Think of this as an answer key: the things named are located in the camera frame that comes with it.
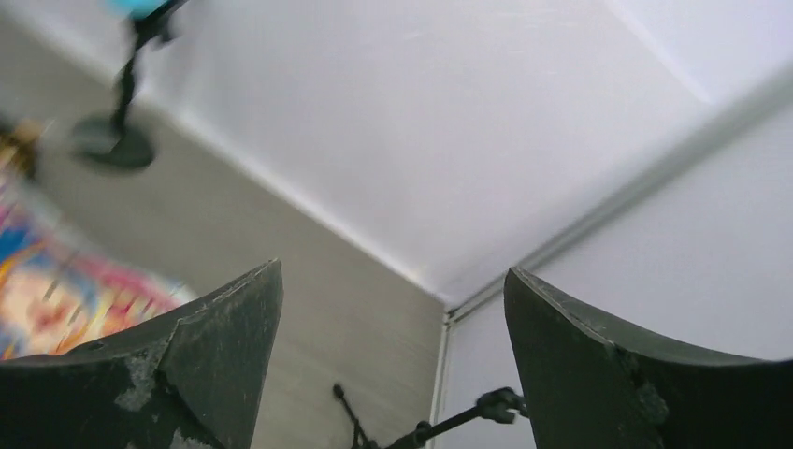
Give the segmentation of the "colourful pet food bag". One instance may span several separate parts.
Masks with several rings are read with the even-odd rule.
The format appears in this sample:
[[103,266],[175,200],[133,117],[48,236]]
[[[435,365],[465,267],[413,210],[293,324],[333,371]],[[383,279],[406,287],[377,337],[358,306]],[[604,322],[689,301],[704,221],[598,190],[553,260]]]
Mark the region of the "colourful pet food bag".
[[31,183],[1,177],[1,357],[62,355],[194,300],[90,242]]

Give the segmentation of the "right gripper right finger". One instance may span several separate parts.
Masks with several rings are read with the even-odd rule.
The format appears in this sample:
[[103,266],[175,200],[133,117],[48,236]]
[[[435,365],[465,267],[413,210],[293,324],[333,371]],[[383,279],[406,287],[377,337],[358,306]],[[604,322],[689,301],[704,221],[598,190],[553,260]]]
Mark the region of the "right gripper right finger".
[[504,312],[540,448],[788,448],[792,363],[675,340],[520,268]]

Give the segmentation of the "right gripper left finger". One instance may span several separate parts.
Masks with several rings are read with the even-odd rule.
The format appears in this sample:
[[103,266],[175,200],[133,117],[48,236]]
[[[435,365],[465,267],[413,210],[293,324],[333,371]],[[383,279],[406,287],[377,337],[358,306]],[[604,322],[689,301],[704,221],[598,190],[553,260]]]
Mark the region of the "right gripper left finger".
[[283,301],[281,262],[64,355],[1,365],[5,448],[248,448]]

